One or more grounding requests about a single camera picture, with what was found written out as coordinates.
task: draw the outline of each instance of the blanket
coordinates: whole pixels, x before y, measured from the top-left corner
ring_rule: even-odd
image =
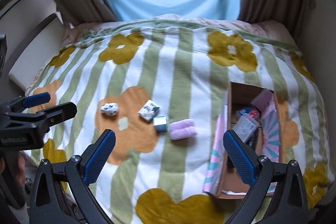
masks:
[[[240,30],[163,19],[85,30],[28,91],[51,94],[31,112],[72,101],[78,113],[51,128],[43,149],[27,154],[36,163],[68,160],[112,129],[115,149],[90,189],[114,223],[224,223],[236,202],[216,200],[202,185],[229,81],[276,91],[281,161],[299,162],[315,206],[334,180],[322,97],[294,44]],[[172,141],[157,134],[137,114],[148,99],[168,123],[193,119],[198,135]],[[112,102],[120,109],[110,118],[100,107]]]

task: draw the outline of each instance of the wall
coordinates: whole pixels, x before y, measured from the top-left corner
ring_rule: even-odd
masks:
[[[315,0],[315,5],[298,44],[325,101],[336,170],[336,0]]]
[[[7,38],[6,60],[25,36],[56,11],[53,0],[20,0],[0,18],[0,33]]]

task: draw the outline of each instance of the blue gripper pad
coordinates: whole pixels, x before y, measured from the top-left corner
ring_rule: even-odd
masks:
[[[257,180],[255,166],[229,131],[224,133],[223,145],[241,180],[252,187]]]
[[[22,102],[22,106],[25,108],[30,108],[33,106],[42,105],[50,101],[50,94],[45,92],[41,94],[36,94],[33,96],[28,96]]]
[[[116,135],[106,129],[98,140],[89,145],[82,154],[81,171],[86,185],[94,183],[116,144]]]

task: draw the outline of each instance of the rolled pink sock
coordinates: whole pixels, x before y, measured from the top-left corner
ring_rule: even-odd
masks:
[[[181,140],[194,137],[197,135],[197,132],[195,130],[195,127],[186,127],[182,129],[171,130],[169,135],[172,140]]]
[[[193,119],[185,119],[185,120],[178,121],[178,122],[172,122],[169,125],[169,130],[173,131],[177,129],[183,129],[186,127],[194,127],[194,126],[195,126],[195,122]]]

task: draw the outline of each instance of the screw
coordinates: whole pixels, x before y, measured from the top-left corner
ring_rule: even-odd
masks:
[[[296,160],[291,160],[291,165],[293,165],[293,166],[298,166],[299,164],[297,163]]]
[[[264,156],[264,155],[261,155],[261,156],[259,157],[259,160],[260,160],[261,162],[266,162],[266,161],[268,160],[268,158],[267,158],[266,156]]]
[[[81,157],[80,157],[79,155],[73,155],[73,156],[71,157],[71,161],[73,161],[73,162],[78,162],[80,158],[81,158]]]
[[[47,160],[47,159],[43,159],[43,160],[41,160],[41,164],[42,164],[42,165],[47,165],[47,164],[48,164],[48,160]]]

